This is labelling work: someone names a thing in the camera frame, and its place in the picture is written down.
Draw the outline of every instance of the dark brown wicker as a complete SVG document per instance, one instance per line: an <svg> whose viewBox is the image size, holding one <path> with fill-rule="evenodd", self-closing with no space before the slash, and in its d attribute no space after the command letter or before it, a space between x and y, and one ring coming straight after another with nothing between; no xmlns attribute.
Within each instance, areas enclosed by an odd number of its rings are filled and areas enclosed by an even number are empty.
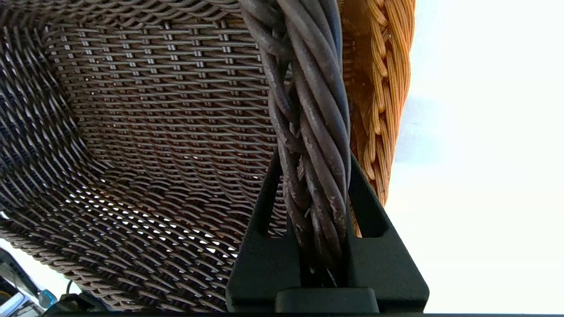
<svg viewBox="0 0 564 317"><path fill-rule="evenodd" d="M310 264L328 269L333 277L327 280L340 284L351 161L337 2L240 3L268 78L289 218L298 243L314 258ZM293 79L285 86L290 65Z"/></svg>
<svg viewBox="0 0 564 317"><path fill-rule="evenodd" d="M118 310L225 310L276 144L236 1L0 6L0 236Z"/></svg>

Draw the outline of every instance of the cable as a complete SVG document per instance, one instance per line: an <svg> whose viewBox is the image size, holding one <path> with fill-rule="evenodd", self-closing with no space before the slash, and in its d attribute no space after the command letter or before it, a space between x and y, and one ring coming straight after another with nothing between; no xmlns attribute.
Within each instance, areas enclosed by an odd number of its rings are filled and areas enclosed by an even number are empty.
<svg viewBox="0 0 564 317"><path fill-rule="evenodd" d="M71 290L71 284L72 284L72 280L69 281L69 283L67 284L67 292L66 294L68 294Z"/></svg>

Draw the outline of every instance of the white background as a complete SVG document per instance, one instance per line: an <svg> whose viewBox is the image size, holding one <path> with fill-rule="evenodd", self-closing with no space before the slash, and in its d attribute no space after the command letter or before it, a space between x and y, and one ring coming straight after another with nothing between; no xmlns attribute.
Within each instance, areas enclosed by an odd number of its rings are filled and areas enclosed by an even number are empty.
<svg viewBox="0 0 564 317"><path fill-rule="evenodd" d="M563 12L562 0L417 0L386 210L431 289L426 312L564 314Z"/></svg>

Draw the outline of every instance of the twisted rattan strand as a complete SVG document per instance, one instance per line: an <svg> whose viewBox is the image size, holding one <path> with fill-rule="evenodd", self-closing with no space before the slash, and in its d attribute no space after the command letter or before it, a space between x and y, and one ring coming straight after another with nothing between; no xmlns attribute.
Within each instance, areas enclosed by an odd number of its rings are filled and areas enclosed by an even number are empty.
<svg viewBox="0 0 564 317"><path fill-rule="evenodd" d="M288 214L301 247L315 251L335 274L342 267L350 181L350 119L337 2L240 2L270 86ZM290 60L293 85L287 89L282 79ZM290 97L294 89L297 98Z"/></svg>

